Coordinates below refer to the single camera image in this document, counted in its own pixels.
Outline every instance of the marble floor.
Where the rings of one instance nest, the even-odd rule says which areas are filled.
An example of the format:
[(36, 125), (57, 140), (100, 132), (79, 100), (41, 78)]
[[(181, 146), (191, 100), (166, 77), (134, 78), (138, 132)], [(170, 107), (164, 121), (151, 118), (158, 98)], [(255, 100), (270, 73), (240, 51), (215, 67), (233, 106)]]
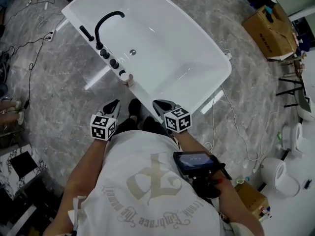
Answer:
[[(15, 0), (7, 10), (6, 19), (28, 1)], [(255, 159), (256, 153), (260, 153), (260, 142), (272, 112), (278, 114), (270, 116), (261, 152), (279, 157), (281, 152), (275, 149), (277, 133), (285, 123), (297, 122), (298, 117), (295, 108), (283, 108), (283, 105), (293, 103), (293, 96), (275, 96), (277, 91), (286, 90), (288, 85), (279, 82), (278, 78), (289, 68), (268, 62), (241, 25), (254, 9), (246, 0), (172, 1), (189, 14), (222, 50), (229, 49), (233, 56), (230, 61), (232, 72), (223, 87), (234, 108), (236, 123), (247, 143), (250, 158)], [(47, 10), (43, 10), (45, 3), (30, 5), (6, 26), (0, 49), (6, 50), (10, 45), (17, 47), (43, 37), (51, 30), (52, 24), (55, 27), (62, 20), (60, 13), (66, 5), (65, 0), (48, 4)], [(50, 21), (37, 29), (42, 20), (39, 15)], [(27, 99), (28, 67), (35, 60), (40, 44), (38, 41), (20, 48), (12, 58), (7, 83), (8, 94), (15, 99)], [(52, 42), (44, 43), (31, 74), (31, 104), (25, 111), (25, 136), (38, 149), (48, 166), (49, 175), (60, 186), (65, 185), (92, 141), (89, 121), (98, 106), (118, 98), (122, 102), (119, 121), (127, 117), (127, 106), (134, 96), (112, 71), (91, 87), (86, 87), (103, 68), (101, 58), (68, 23), (55, 34)], [(212, 119), (211, 110), (205, 114), (196, 111), (190, 133), (202, 144), (212, 143), (214, 124), (213, 154), (227, 164), (232, 177), (251, 176), (255, 162), (248, 160), (245, 143), (237, 133), (233, 112), (225, 97), (214, 105), (214, 123)], [(261, 184), (259, 172), (251, 176), (251, 182), (255, 186)]]

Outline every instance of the toilet bowl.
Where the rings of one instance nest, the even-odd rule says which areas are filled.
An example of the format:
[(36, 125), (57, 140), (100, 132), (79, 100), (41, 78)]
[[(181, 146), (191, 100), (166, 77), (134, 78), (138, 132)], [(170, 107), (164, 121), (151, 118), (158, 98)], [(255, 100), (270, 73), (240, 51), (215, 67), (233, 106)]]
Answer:
[(299, 181), (287, 174), (285, 162), (277, 158), (267, 157), (262, 161), (261, 177), (286, 197), (296, 196), (301, 189)]
[(304, 138), (302, 124), (284, 126), (282, 130), (282, 146), (284, 150), (290, 149), (295, 157), (302, 157), (311, 151), (311, 142)]

